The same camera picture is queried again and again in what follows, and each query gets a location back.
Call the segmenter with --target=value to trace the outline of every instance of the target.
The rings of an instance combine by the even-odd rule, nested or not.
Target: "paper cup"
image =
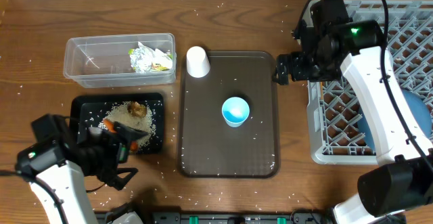
[[[187,52],[187,71],[194,78],[201,78],[209,73],[210,64],[206,52],[201,47],[191,47]]]
[[[250,115],[250,106],[239,97],[231,97],[223,104],[223,117],[230,127],[238,127],[245,122]]]

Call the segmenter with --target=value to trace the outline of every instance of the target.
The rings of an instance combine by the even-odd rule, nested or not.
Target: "plastic tray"
[[[149,143],[138,149],[137,154],[154,154],[162,149],[164,142],[164,99],[159,93],[123,94],[123,95],[82,95],[72,101],[70,117],[71,131],[77,142],[85,140],[86,127],[98,127],[112,106],[122,102],[138,102],[146,105],[153,112],[152,123],[155,124],[155,134],[149,138]]]
[[[129,50],[138,42],[173,55],[173,67],[140,74],[131,68]],[[172,34],[112,35],[72,38],[66,44],[64,76],[84,88],[173,83],[176,80],[175,37]]]
[[[354,22],[377,20],[383,27],[380,1],[345,0]],[[387,1],[388,48],[402,89],[423,99],[433,109],[433,1]],[[306,12],[305,20],[311,25]],[[358,132],[358,99],[346,79],[309,83],[307,116],[311,157],[319,164],[377,164],[375,152]]]
[[[279,168],[275,60],[261,51],[210,51],[210,72],[193,78],[183,69],[178,166],[188,177],[272,177]],[[226,99],[250,106],[237,128],[224,121]]]

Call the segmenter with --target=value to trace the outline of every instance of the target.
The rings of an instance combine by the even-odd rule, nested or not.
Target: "small black tray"
[[[85,140],[86,125],[97,127],[106,112],[112,109],[113,105],[122,102],[138,102],[146,105],[154,113],[153,123],[156,126],[155,135],[149,139],[149,143],[138,149],[137,154],[155,154],[162,149],[164,140],[164,100],[159,93],[123,94],[123,95],[82,95],[72,101],[70,110],[71,118],[76,118],[80,122],[71,120],[70,129],[76,136],[77,142]]]

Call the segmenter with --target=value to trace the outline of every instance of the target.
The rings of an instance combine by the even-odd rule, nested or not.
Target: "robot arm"
[[[380,167],[361,176],[359,193],[334,209],[338,224],[374,223],[394,214],[432,203],[433,175],[426,159],[432,144],[416,123],[394,77],[391,55],[385,52],[384,68],[396,104],[416,137],[406,140],[386,87],[381,81],[381,51],[386,37],[374,20],[352,22],[343,0],[320,0],[310,8],[313,27],[302,20],[293,32],[302,52],[280,55],[274,81],[332,81],[341,76],[352,85],[373,135]]]
[[[138,170],[118,169],[118,164],[127,161],[131,142],[147,133],[115,122],[116,133],[89,127],[86,139],[76,143],[65,119],[47,114],[32,123],[38,142],[18,154],[16,172],[34,179],[30,188],[41,201],[50,223],[97,224],[84,177],[94,175],[106,185],[122,190]],[[70,127],[74,126],[77,125],[71,121]],[[128,175],[121,178],[121,173]],[[60,204],[55,204],[47,190],[60,199]]]
[[[419,164],[419,153],[411,143],[406,142],[405,131],[381,82],[382,75],[378,69],[380,49],[372,47],[360,50],[359,55],[349,54],[341,65],[342,74],[355,91],[373,135],[378,164],[384,168],[362,176],[358,183],[360,194],[334,208],[337,223],[373,223],[386,214],[393,215],[407,208],[428,204],[429,199],[425,197],[431,196],[428,192],[416,190],[419,186],[428,184],[428,181],[417,181],[417,175],[424,174],[417,171],[416,167],[408,167],[410,162],[405,162],[414,159],[412,162]],[[419,129],[403,97],[392,72],[389,51],[386,51],[385,59],[386,70],[389,71],[388,80],[398,107],[412,134],[416,136],[418,145],[428,155],[432,143]],[[393,164],[399,160],[402,160],[400,164]]]

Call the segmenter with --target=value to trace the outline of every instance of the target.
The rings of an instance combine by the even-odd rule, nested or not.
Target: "food wrapper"
[[[153,50],[141,42],[138,42],[138,48],[129,50],[131,67],[138,73],[170,70],[173,67],[173,60],[170,55],[159,49]]]

